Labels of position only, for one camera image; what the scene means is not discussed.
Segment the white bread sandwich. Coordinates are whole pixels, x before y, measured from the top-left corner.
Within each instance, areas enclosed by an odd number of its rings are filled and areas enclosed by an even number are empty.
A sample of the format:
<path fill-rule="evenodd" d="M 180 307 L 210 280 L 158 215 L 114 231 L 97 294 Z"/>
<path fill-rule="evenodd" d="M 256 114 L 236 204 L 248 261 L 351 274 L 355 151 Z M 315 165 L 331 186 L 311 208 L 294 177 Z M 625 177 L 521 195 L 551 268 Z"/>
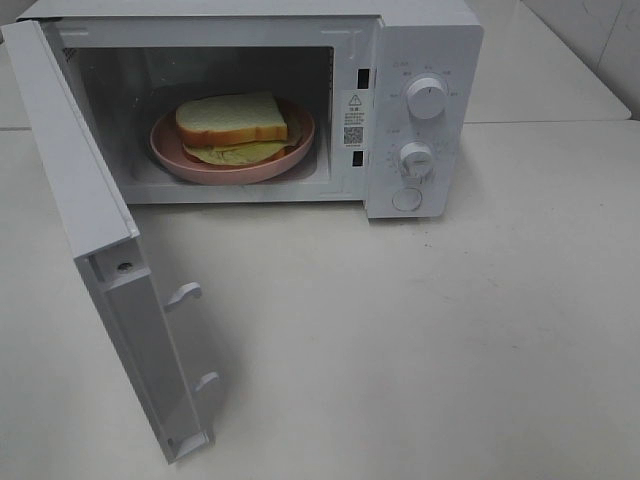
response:
<path fill-rule="evenodd" d="M 187 155 L 224 167 L 279 158 L 302 136 L 297 118 L 284 114 L 270 92 L 189 101 L 177 108 L 175 121 Z"/>

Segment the pink round plate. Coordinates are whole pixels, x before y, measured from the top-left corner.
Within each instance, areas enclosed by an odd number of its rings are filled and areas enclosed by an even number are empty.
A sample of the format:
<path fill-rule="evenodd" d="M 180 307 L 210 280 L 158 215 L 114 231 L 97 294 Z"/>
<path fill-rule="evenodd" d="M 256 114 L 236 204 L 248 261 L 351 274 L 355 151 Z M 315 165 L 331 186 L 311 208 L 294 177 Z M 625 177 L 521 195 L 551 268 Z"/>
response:
<path fill-rule="evenodd" d="M 253 142 L 241 146 L 188 147 L 178 136 L 175 114 L 159 119 L 150 145 L 162 165 L 175 176 L 202 185 L 246 185 L 273 179 L 298 165 L 311 149 L 315 121 L 304 108 L 278 101 L 289 127 L 286 141 Z"/>

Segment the white microwave door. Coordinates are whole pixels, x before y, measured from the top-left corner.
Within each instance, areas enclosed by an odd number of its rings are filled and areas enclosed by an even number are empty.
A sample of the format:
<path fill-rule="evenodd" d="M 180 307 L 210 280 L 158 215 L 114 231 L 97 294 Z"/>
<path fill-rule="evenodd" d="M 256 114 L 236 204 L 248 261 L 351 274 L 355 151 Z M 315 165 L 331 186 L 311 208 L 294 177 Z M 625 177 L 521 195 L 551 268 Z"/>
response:
<path fill-rule="evenodd" d="M 188 380 L 167 317 L 201 288 L 191 282 L 160 297 L 138 226 L 103 155 L 78 53 L 50 23 L 22 20 L 2 33 L 74 264 L 167 462 L 174 463 L 213 438 L 197 396 L 218 375 Z"/>

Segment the round white door button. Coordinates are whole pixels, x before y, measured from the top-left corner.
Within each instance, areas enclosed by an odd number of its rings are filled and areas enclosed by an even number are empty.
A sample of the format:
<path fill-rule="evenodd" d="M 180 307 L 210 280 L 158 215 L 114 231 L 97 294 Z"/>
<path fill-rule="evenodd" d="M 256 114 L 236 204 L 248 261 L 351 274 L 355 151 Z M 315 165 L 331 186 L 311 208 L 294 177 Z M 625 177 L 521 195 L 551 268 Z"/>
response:
<path fill-rule="evenodd" d="M 394 208 L 402 212 L 417 210 L 422 204 L 422 193 L 419 189 L 406 187 L 395 192 L 392 196 Z"/>

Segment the lower white round knob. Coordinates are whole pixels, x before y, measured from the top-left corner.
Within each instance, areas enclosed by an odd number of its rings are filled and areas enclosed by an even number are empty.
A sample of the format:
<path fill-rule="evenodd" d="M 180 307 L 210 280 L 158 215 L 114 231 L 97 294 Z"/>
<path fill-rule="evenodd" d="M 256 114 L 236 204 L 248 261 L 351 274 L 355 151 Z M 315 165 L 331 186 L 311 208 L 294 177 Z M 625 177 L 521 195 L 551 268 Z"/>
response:
<path fill-rule="evenodd" d="M 433 170 L 434 153 L 423 142 L 410 142 L 398 152 L 398 165 L 401 175 L 406 179 L 423 180 Z"/>

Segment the white round knob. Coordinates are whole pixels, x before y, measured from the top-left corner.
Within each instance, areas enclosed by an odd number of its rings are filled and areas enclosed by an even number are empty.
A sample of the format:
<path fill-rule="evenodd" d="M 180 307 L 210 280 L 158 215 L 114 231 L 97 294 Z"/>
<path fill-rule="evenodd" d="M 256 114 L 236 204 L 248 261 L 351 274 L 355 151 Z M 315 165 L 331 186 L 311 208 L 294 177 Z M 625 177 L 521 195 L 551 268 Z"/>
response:
<path fill-rule="evenodd" d="M 398 165 L 401 175 L 406 179 L 423 180 L 433 170 L 434 153 L 423 142 L 410 142 L 398 152 Z"/>
<path fill-rule="evenodd" d="M 419 120 L 430 120 L 446 108 L 448 87 L 445 80 L 433 73 L 412 79 L 406 88 L 409 112 Z"/>

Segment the white warning label sticker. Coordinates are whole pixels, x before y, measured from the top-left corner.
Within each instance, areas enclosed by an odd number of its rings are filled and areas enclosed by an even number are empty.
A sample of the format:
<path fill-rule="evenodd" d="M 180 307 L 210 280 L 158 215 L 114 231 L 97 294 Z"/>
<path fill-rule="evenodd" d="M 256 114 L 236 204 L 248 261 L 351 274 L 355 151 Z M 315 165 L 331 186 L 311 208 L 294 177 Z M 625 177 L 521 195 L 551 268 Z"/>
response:
<path fill-rule="evenodd" d="M 368 90 L 343 90 L 339 103 L 340 140 L 345 148 L 365 149 L 369 120 L 370 95 Z"/>

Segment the white microwave oven body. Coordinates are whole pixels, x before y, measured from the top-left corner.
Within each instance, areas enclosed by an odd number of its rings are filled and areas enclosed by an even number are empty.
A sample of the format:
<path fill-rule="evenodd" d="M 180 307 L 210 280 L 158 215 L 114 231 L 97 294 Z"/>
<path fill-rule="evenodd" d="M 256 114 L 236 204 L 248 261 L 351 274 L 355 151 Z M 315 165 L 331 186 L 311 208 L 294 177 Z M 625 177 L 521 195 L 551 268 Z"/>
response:
<path fill-rule="evenodd" d="M 78 53 L 81 79 L 126 203 L 360 201 L 371 218 L 436 217 L 445 209 L 483 28 L 462 1 L 38 1 L 13 22 L 53 24 Z M 408 83 L 433 73 L 445 110 L 414 118 Z M 343 90 L 370 95 L 365 149 L 340 140 Z M 249 185 L 199 185 L 158 161 L 152 126 L 202 97 L 270 91 L 308 110 L 313 147 L 296 167 Z M 434 153 L 423 180 L 404 178 L 398 152 Z M 394 208 L 406 187 L 412 212 Z"/>

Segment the upper white round knob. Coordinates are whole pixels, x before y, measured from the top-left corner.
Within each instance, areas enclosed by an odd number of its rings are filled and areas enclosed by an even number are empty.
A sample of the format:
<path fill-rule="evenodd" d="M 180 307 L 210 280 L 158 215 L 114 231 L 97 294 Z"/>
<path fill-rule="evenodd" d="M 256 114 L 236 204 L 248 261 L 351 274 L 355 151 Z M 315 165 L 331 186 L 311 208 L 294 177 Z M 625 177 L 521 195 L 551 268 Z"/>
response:
<path fill-rule="evenodd" d="M 446 108 L 448 87 L 445 80 L 433 73 L 412 79 L 406 88 L 409 112 L 419 120 L 430 120 Z"/>

